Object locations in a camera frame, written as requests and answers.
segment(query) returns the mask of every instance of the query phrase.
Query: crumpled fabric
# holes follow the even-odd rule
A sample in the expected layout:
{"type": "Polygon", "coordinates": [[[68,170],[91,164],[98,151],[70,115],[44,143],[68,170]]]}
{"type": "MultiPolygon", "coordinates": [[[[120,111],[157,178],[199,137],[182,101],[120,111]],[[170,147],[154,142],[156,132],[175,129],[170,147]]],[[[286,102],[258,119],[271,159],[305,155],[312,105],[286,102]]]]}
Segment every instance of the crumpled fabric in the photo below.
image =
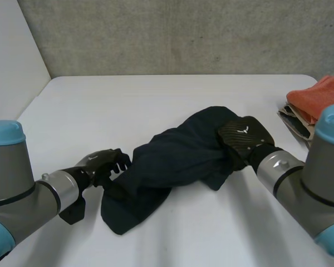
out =
{"type": "Polygon", "coordinates": [[[124,189],[125,196],[104,191],[104,222],[122,235],[150,216],[173,187],[199,180],[219,190],[233,172],[233,164],[218,142],[217,129],[236,118],[226,107],[209,107],[137,147],[131,167],[112,182],[124,189]]]}

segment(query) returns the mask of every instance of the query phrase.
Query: white tabletop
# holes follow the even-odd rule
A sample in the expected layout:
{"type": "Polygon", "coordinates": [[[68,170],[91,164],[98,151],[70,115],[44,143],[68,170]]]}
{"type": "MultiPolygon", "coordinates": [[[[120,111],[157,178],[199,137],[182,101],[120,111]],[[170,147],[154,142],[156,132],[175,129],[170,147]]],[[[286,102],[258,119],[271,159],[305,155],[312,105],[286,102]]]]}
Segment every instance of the white tabletop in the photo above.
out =
{"type": "MultiPolygon", "coordinates": [[[[276,112],[303,75],[96,76],[52,80],[20,117],[35,179],[86,154],[120,147],[132,156],[154,134],[209,106],[252,115],[277,146],[304,160],[307,148],[276,112]]],[[[0,266],[334,266],[257,180],[251,168],[214,192],[200,182],[172,191],[144,223],[115,235],[100,216],[102,190],[85,192],[86,217],[59,217],[19,244],[0,266]]]]}

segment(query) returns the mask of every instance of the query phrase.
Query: folded towel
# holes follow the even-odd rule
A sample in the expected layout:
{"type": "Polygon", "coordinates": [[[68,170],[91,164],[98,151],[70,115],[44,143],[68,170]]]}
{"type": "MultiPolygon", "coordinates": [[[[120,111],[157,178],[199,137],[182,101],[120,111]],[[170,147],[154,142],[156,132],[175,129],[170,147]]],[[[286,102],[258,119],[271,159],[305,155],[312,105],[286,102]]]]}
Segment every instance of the folded towel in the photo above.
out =
{"type": "Polygon", "coordinates": [[[314,125],[323,109],[334,104],[334,76],[325,76],[308,89],[289,92],[287,100],[309,124],[314,125]]]}

